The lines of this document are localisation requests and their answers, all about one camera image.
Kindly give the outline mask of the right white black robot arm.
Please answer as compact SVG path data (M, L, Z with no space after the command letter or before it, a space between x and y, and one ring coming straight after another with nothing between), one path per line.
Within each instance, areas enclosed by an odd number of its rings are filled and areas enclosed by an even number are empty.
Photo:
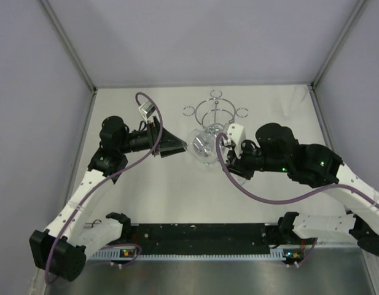
M379 256L379 192L360 179L334 151L321 144L301 144L289 127L268 123L256 131L256 140L246 138L242 125L230 124L217 136L216 147L222 169L232 184L253 200L269 205L288 205L325 193L344 205L349 213L316 216L287 212L278 221L278 234L286 243L302 240L338 240L355 243ZM250 180L255 172L284 173L311 191L288 200L258 197L233 178Z

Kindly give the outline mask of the aluminium frame post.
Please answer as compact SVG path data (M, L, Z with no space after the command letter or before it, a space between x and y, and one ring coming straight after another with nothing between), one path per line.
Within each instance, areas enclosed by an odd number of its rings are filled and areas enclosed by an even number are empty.
M345 44L346 40L350 36L354 27L356 26L356 23L360 19L361 15L364 13L368 3L369 3L368 0L356 1L355 5L353 7L353 10L351 11L346 22L342 26L335 42L333 43L332 47L330 48L325 60L322 62L322 64L321 64L318 72L316 73L313 81L311 82L310 85L311 85L312 89L315 89L321 83L324 76L327 74L329 68L333 64L338 53L341 51L343 45Z
M58 39L64 48L64 51L66 52L67 56L71 60L79 76L81 77L81 79L83 80L83 82L85 83L89 91L91 93L95 93L97 90L97 87L95 86L90 75L85 69L85 66L83 62L81 61L80 56L78 55L70 38L68 37L66 31L64 30L63 25L61 24L57 14L55 13L50 1L38 0L37 2L40 5L45 16L48 18L50 24L52 25L53 30L57 34Z

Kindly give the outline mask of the aluminium frame post left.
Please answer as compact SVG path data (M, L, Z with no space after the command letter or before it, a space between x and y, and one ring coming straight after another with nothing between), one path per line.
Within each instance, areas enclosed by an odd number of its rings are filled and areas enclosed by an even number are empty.
M66 52L67 56L71 60L79 76L81 77L81 79L83 80L83 82L85 83L89 91L91 93L95 93L97 90L97 87L95 86L90 75L85 69L85 66L83 62L81 61L80 56L78 55L70 38L68 37L66 31L64 30L63 25L61 24L57 14L55 13L50 1L38 0L37 2L40 5L45 16L48 18L50 24L52 25L53 30L57 34L58 39L64 48L64 51Z

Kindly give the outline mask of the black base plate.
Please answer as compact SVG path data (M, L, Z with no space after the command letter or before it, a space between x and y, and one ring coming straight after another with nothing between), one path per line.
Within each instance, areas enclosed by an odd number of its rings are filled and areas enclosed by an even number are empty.
M268 254L271 246L301 245L301 239L281 233L277 225L244 224L138 224L119 238L135 243L143 255Z

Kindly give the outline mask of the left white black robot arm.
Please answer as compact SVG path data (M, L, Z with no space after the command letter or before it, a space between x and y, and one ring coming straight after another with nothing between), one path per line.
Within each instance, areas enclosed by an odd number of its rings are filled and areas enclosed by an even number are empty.
M156 117L146 122L144 129L133 131L119 116L104 119L99 148L78 188L57 217L29 238L35 266L44 270L45 282L50 285L58 278L73 281L96 252L110 243L131 239L131 221L123 213L109 213L100 225L84 228L104 194L132 167L128 153L146 151L147 155L168 157L185 152L186 146Z

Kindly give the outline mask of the aluminium frame post right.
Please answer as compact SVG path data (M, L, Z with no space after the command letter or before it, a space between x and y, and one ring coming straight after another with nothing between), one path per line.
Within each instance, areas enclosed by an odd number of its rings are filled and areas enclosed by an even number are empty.
M316 73L313 81L311 82L310 85L311 85L312 89L315 89L321 83L324 76L327 74L329 68L333 64L338 53L341 51L343 45L345 44L346 40L350 36L354 27L356 26L356 23L360 19L361 15L364 13L368 3L369 3L368 0L356 1L355 5L353 7L353 10L351 11L346 22L342 26L335 42L333 43L332 47L330 48L325 60L322 62L322 64L321 64L318 72Z

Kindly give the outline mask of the chrome wine glass rack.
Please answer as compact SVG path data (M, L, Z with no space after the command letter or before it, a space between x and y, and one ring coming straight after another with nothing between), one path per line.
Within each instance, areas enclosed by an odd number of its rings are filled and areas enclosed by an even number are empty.
M225 98L221 90L212 89L208 98L193 106L184 106L182 114L192 117L201 131L218 134L238 119L247 118L249 109L239 107L231 99Z

